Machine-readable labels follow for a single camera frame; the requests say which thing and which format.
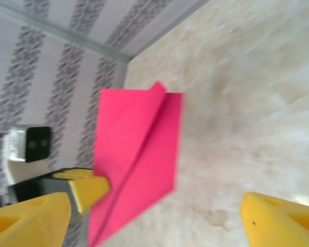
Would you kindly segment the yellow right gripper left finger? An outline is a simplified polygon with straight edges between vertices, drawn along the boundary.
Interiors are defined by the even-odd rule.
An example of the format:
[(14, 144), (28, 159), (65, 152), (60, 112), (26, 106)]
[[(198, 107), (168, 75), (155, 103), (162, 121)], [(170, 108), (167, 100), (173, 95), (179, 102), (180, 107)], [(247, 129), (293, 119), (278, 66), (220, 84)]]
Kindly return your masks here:
[(71, 211), (65, 192), (0, 207), (0, 246), (62, 246)]

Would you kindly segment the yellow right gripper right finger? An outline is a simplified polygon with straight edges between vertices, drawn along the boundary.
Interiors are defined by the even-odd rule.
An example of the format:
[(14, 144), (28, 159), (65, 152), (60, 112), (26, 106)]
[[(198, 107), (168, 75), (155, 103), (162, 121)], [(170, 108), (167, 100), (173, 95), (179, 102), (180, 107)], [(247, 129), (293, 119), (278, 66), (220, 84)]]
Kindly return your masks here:
[(309, 206), (247, 192), (241, 219), (250, 246), (309, 246)]

